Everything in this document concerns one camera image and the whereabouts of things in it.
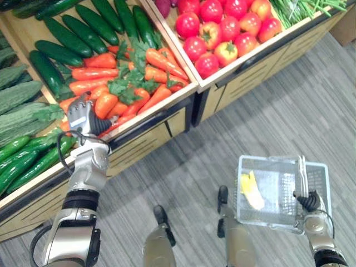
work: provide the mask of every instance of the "yellow object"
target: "yellow object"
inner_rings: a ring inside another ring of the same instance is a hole
[[[253,171],[250,171],[250,174],[242,174],[241,193],[245,195],[247,201],[255,210],[261,210],[265,206]]]

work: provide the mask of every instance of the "gray carpet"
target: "gray carpet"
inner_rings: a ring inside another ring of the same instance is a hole
[[[101,194],[97,266],[141,266],[155,227],[169,215],[178,266],[225,266],[216,236],[216,192],[234,188],[240,155],[305,154],[329,166],[336,242],[356,266],[356,49],[330,35],[301,59],[189,133],[180,134],[108,182]],[[249,226],[258,266],[313,266],[304,236]],[[0,244],[0,265],[25,267],[34,232]]]

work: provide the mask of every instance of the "produce display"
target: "produce display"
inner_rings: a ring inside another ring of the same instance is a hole
[[[170,6],[155,1],[164,17]],[[282,32],[269,0],[178,0],[175,31],[201,78]]]

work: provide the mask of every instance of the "carrot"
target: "carrot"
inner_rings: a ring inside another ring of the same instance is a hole
[[[179,66],[179,64],[177,63],[176,59],[174,58],[174,55],[173,55],[172,51],[169,48],[162,47],[161,49],[158,50],[158,52],[160,54],[162,54],[163,56],[165,56],[174,65]]]
[[[143,88],[135,89],[135,95],[141,96],[142,99],[136,101],[135,103],[128,106],[127,110],[122,114],[123,116],[136,115],[137,112],[142,108],[150,99],[150,94]]]
[[[107,49],[111,52],[111,53],[114,53],[116,54],[117,51],[118,51],[118,46],[108,46]],[[133,52],[134,50],[132,48],[127,48],[127,52],[125,53],[125,57],[126,58],[130,58],[130,54],[129,52]]]
[[[85,92],[92,91],[100,85],[106,85],[108,81],[113,81],[113,77],[99,78],[87,81],[76,81],[70,83],[69,88],[76,96],[80,96]]]
[[[84,58],[84,65],[93,68],[116,68],[116,60],[112,53],[103,53],[90,58]]]
[[[107,85],[100,85],[91,91],[90,100],[98,99],[103,93],[109,93]]]
[[[61,107],[61,109],[63,109],[63,111],[65,112],[65,114],[67,114],[70,104],[73,103],[73,101],[74,101],[75,99],[77,99],[78,97],[79,97],[79,96],[75,96],[75,97],[72,97],[72,98],[68,98],[68,99],[66,99],[66,100],[63,100],[63,101],[60,103],[60,107]]]
[[[148,110],[150,107],[156,105],[161,102],[163,99],[166,99],[172,94],[172,92],[167,89],[166,85],[161,85],[157,88],[156,92],[152,95],[152,97],[148,100],[148,102],[139,110],[138,115]]]
[[[165,56],[160,54],[154,48],[147,49],[146,59],[149,64],[152,64],[153,66],[160,68],[164,71],[168,71],[170,74],[178,76],[184,80],[188,80],[187,75],[179,66],[170,62]]]
[[[127,105],[124,103],[118,102],[112,109],[111,111],[106,115],[106,118],[112,118],[114,116],[121,116],[126,110],[127,110]]]
[[[96,116],[103,120],[112,108],[115,107],[117,102],[117,96],[110,93],[103,93],[95,103],[94,111]]]
[[[109,129],[107,129],[105,132],[102,132],[98,137],[102,138],[104,135],[107,135],[109,132],[115,130],[116,128],[123,125],[125,122],[131,120],[134,117],[136,117],[136,115],[131,114],[128,116],[123,116],[123,117],[118,118],[118,120],[114,124],[112,124]]]
[[[155,68],[152,66],[146,66],[145,80],[149,81],[151,79],[154,79],[155,82],[166,83],[167,82],[167,73],[164,72],[163,70],[158,69],[158,68]],[[179,78],[177,76],[174,76],[172,74],[169,74],[169,79],[173,82],[182,83],[183,87],[188,85],[187,81],[185,81],[182,78]]]
[[[116,68],[75,68],[72,76],[78,81],[92,80],[104,77],[116,77],[118,69]]]

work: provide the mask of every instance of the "purple vegetable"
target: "purple vegetable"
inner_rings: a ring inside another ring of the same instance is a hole
[[[155,0],[155,4],[161,12],[163,18],[166,18],[171,9],[171,0]]]
[[[176,7],[179,0],[171,0],[171,7]]]

